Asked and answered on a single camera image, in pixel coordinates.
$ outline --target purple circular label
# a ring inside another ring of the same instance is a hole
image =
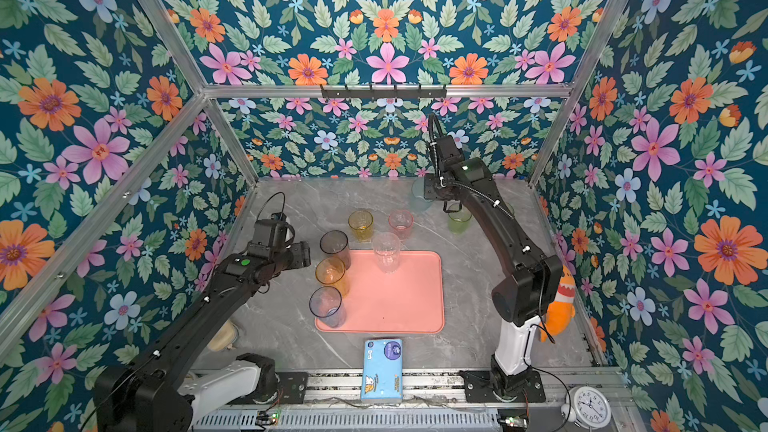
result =
[[[400,347],[400,344],[398,344],[395,341],[387,342],[384,346],[384,356],[387,357],[389,360],[397,360],[400,358],[400,354],[402,354],[402,348]]]

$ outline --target wallpaper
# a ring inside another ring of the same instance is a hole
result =
[[[6,359],[0,430],[78,430],[101,371],[127,364],[205,288],[245,193],[201,113]]]
[[[164,1],[209,82],[289,85],[567,81],[605,2]]]
[[[559,100],[474,97],[432,102],[307,98],[221,103],[260,176],[424,176],[426,114],[440,118],[456,147],[482,157],[494,174],[524,178]]]
[[[0,310],[189,91],[135,0],[0,0]]]
[[[541,182],[654,432],[768,430],[766,0],[630,0]]]

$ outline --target pink tray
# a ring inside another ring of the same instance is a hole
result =
[[[352,250],[347,271],[350,292],[342,299],[346,322],[323,332],[436,334],[446,324],[442,302],[440,256],[428,251],[400,252],[400,267],[385,274],[370,250]]]

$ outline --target blue tissue pack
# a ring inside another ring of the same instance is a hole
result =
[[[402,340],[367,340],[365,346],[360,400],[388,404],[402,401]]]

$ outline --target orange flower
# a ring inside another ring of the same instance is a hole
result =
[[[523,154],[509,154],[504,158],[504,168],[518,168],[523,165],[525,158]]]
[[[397,154],[389,154],[384,159],[384,165],[389,167],[392,170],[400,167],[400,162],[402,162],[402,159]]]
[[[399,25],[400,20],[395,17],[392,9],[381,9],[379,16],[373,19],[373,26],[376,28],[373,32],[384,42],[392,42],[392,39],[399,34],[397,29]]]
[[[261,161],[269,170],[280,170],[283,168],[283,159],[275,157],[272,154],[264,154],[261,157]]]
[[[360,9],[353,10],[350,13],[350,22],[353,24],[362,24],[362,11]]]
[[[187,246],[187,250],[184,251],[184,254],[187,255],[189,260],[197,260],[203,256],[205,246],[208,245],[206,233],[203,232],[203,229],[201,228],[193,230],[190,232],[190,237],[187,239],[185,245]]]
[[[567,38],[576,34],[576,27],[581,25],[581,10],[565,7],[562,13],[552,17],[552,24],[547,27],[549,39],[557,42],[565,42]]]
[[[240,196],[235,201],[235,217],[240,215],[240,211],[243,210],[244,203],[245,203],[245,196]]]
[[[744,62],[744,60],[752,57],[757,47],[751,42],[739,42],[734,45],[734,48],[730,50],[728,58],[731,63]]]
[[[424,20],[424,17],[422,17],[422,13],[418,10],[411,9],[411,11],[408,12],[408,22],[411,24],[418,24],[422,20]]]
[[[574,250],[577,254],[584,254],[589,246],[589,237],[586,232],[577,228],[574,230],[573,237],[571,238],[571,244],[574,246]]]
[[[459,57],[456,59],[456,66],[451,67],[448,73],[453,79],[451,83],[455,86],[478,86],[482,84],[482,79],[488,76],[488,69],[485,66],[488,62],[485,58],[478,58],[476,53],[468,53],[466,59]]]
[[[594,334],[598,336],[598,344],[600,344],[600,348],[603,349],[603,352],[605,352],[605,331],[600,325],[598,325],[598,320],[596,318],[590,317],[589,323],[592,324]]]
[[[741,120],[741,112],[736,104],[729,105],[720,113],[720,123],[725,127],[738,126],[739,120]]]
[[[80,117],[80,107],[74,105],[80,99],[67,90],[63,82],[54,80],[51,84],[48,79],[34,80],[35,87],[24,86],[18,92],[24,99],[18,103],[18,108],[26,116],[32,116],[29,120],[37,127],[44,129],[46,126],[54,132],[64,130],[64,126],[74,124],[73,117]]]
[[[589,115],[592,119],[603,120],[609,116],[617,96],[616,80],[613,77],[603,77],[599,84],[595,84],[589,100]]]
[[[300,53],[296,59],[288,62],[291,70],[288,76],[296,81],[298,86],[324,86],[328,82],[328,71],[321,67],[320,60],[316,57],[309,58],[305,53]]]
[[[181,97],[175,83],[170,83],[166,76],[149,79],[151,89],[147,89],[147,98],[152,101],[152,110],[164,120],[170,122],[181,108]]]
[[[720,225],[713,218],[701,226],[704,235],[697,235],[694,248],[699,255],[699,264],[706,272],[715,270],[715,280],[725,285],[739,283],[747,285],[757,281],[753,267],[768,267],[768,252],[755,248],[763,242],[763,235],[754,226],[741,227],[737,217],[723,216]]]
[[[190,12],[190,24],[197,27],[194,31],[197,35],[205,38],[208,42],[224,42],[224,26],[221,25],[221,19],[216,14],[210,14],[208,10],[201,8],[192,9]]]
[[[650,415],[650,427],[654,432],[680,432],[680,428],[674,420],[663,410],[654,410]]]
[[[705,113],[710,108],[712,101],[707,100],[712,97],[712,86],[705,85],[706,79],[697,77],[696,81],[686,80],[680,85],[680,90],[672,94],[670,115],[674,120],[681,124],[688,121],[689,124],[699,119],[699,114]]]
[[[24,230],[20,220],[0,222],[0,281],[7,291],[24,287],[27,275],[34,277],[45,265],[43,258],[54,253],[52,240],[43,240],[48,231],[37,224]]]

